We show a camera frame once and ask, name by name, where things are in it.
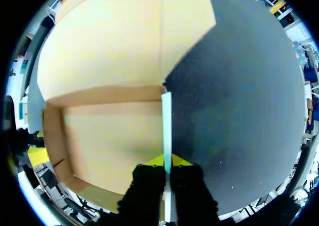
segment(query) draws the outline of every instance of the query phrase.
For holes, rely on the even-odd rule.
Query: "white wall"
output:
[[[15,72],[15,76],[11,76],[8,79],[7,87],[6,87],[6,95],[10,95],[13,99],[14,103],[14,116],[15,116],[15,124],[17,128],[26,128],[27,125],[25,124],[24,120],[19,120],[19,103],[20,103],[20,93],[21,93],[21,86],[23,80],[23,74],[20,73],[22,66],[22,60],[13,63],[10,70]],[[27,98],[23,98],[22,102],[26,103]]]
[[[299,23],[287,30],[286,34],[292,41],[304,41],[308,38],[311,38],[310,32],[303,23]]]

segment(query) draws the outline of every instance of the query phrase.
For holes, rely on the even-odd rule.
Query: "table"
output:
[[[172,151],[202,166],[221,215],[286,179],[300,148],[305,103],[300,68],[278,20],[254,0],[211,2],[217,25],[165,85],[172,92]]]

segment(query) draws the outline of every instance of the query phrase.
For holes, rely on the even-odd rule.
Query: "yellow object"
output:
[[[39,133],[36,135],[38,138],[43,138],[43,132],[42,131],[39,131]]]
[[[45,148],[30,147],[28,150],[28,157],[33,168],[49,161],[49,156]]]
[[[274,14],[285,4],[286,2],[284,0],[278,0],[269,10],[272,14]]]
[[[145,165],[159,165],[159,166],[164,166],[164,154],[154,158],[153,160],[150,160],[148,163]]]
[[[193,165],[189,163],[188,161],[178,157],[177,155],[172,154],[171,155],[173,158],[173,166],[179,166],[179,165]]]

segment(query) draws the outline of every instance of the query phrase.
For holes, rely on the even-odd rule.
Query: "cardboard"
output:
[[[313,101],[311,99],[307,99],[307,108],[310,110],[314,109]]]
[[[37,80],[60,182],[117,212],[136,165],[163,154],[162,83],[214,25],[210,0],[83,0],[59,19]]]

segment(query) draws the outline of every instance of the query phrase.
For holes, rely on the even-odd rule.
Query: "cardboard box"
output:
[[[313,101],[311,99],[307,99],[307,108],[310,110],[314,109]]]
[[[210,0],[84,0],[59,20],[37,79],[60,182],[117,211],[136,165],[163,154],[162,83],[214,25]]]

